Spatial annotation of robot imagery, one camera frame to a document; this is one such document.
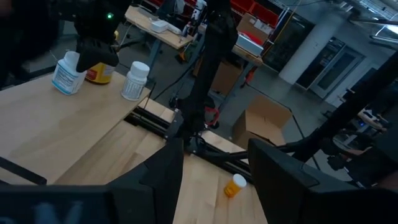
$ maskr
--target open cardboard box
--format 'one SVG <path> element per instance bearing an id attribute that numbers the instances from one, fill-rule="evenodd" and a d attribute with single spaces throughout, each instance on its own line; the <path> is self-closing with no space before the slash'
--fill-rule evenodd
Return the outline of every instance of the open cardboard box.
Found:
<path id="1" fill-rule="evenodd" d="M 257 95 L 235 122 L 233 142 L 243 149 L 248 148 L 250 138 L 261 139 L 276 146 L 284 145 L 282 128 L 291 117 L 288 108 Z"/>

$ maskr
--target black metal rail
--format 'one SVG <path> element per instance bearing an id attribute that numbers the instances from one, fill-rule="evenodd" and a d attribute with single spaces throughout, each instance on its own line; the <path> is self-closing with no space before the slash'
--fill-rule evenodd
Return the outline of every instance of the black metal rail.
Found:
<path id="1" fill-rule="evenodd" d="M 136 108 L 124 120 L 134 126 L 141 126 L 161 138 L 165 138 L 165 133 L 170 126 L 168 121 L 165 121 L 142 108 Z M 229 154 L 206 143 L 204 145 L 204 150 L 195 152 L 190 151 L 189 153 L 192 153 L 231 174 L 241 174 L 249 183 L 253 184 L 249 164 L 239 160 L 240 158 L 247 157 L 245 156 L 247 152 Z"/>

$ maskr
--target bottle label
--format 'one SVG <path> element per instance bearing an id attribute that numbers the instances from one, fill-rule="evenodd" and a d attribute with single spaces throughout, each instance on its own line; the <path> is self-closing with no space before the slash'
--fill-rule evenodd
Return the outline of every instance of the bottle label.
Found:
<path id="1" fill-rule="evenodd" d="M 122 96 L 129 100 L 138 100 L 144 90 L 144 85 L 134 83 L 126 78 L 124 82 Z"/>
<path id="2" fill-rule="evenodd" d="M 64 94 L 73 94 L 79 86 L 78 76 L 66 71 L 60 64 L 55 69 L 52 83 Z"/>
<path id="3" fill-rule="evenodd" d="M 104 69 L 104 76 L 111 76 L 112 73 L 114 72 L 115 67 L 112 67 L 110 65 L 105 65 L 105 69 Z"/>

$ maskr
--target red storage bin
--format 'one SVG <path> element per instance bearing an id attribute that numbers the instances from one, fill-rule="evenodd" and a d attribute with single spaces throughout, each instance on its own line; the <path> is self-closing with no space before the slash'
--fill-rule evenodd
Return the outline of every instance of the red storage bin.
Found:
<path id="1" fill-rule="evenodd" d="M 269 24 L 272 28 L 275 28 L 278 24 L 279 16 L 258 3 L 254 3 L 254 7 L 250 10 L 250 14 L 254 15 L 262 22 Z"/>
<path id="2" fill-rule="evenodd" d="M 231 7 L 241 14 L 249 12 L 253 4 L 254 0 L 231 0 Z"/>

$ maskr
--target workbench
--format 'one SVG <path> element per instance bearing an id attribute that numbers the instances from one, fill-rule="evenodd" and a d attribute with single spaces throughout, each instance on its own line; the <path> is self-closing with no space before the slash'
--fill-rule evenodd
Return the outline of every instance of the workbench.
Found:
<path id="1" fill-rule="evenodd" d="M 169 122 L 174 115 L 173 111 L 152 100 L 146 110 Z M 243 150 L 209 131 L 203 137 L 225 151 Z M 164 144 L 165 141 L 155 134 L 122 121 L 57 184 L 106 184 L 140 164 Z M 231 178 L 232 174 L 207 161 L 186 155 L 174 223 L 267 223 L 254 186 L 249 184 L 235 198 L 227 198 L 223 188 Z"/>
<path id="2" fill-rule="evenodd" d="M 169 30 L 166 30 L 163 33 L 156 33 L 152 31 L 150 29 L 151 20 L 146 15 L 141 14 L 138 11 L 138 7 L 130 6 L 124 16 L 126 17 L 126 20 L 132 25 L 135 25 L 136 27 L 156 38 L 156 41 L 150 49 L 149 61 L 147 63 L 151 71 L 155 64 L 156 56 L 158 55 L 163 42 L 178 50 L 192 41 L 192 37 L 190 36 L 182 37 L 181 35 L 174 34 Z"/>
<path id="3" fill-rule="evenodd" d="M 42 175 L 48 184 L 103 185 L 131 170 L 165 141 L 123 121 L 138 102 L 120 95 L 124 77 L 114 73 L 108 85 L 84 82 L 66 96 L 46 76 L 0 92 L 0 155 Z M 148 99 L 140 107 L 171 121 L 174 112 Z M 203 138 L 227 152 L 243 151 L 207 131 Z M 185 156 L 174 223 L 267 223 L 254 186 L 235 198 L 223 193 L 232 174 L 194 155 Z M 0 179 L 31 184 L 5 170 Z"/>
<path id="4" fill-rule="evenodd" d="M 0 91 L 0 156 L 55 183 L 122 121 L 139 101 L 120 92 L 125 77 L 114 72 L 108 85 L 84 82 L 67 96 L 52 75 Z M 141 100 L 149 94 L 145 89 Z M 0 169 L 0 180 L 31 184 Z"/>

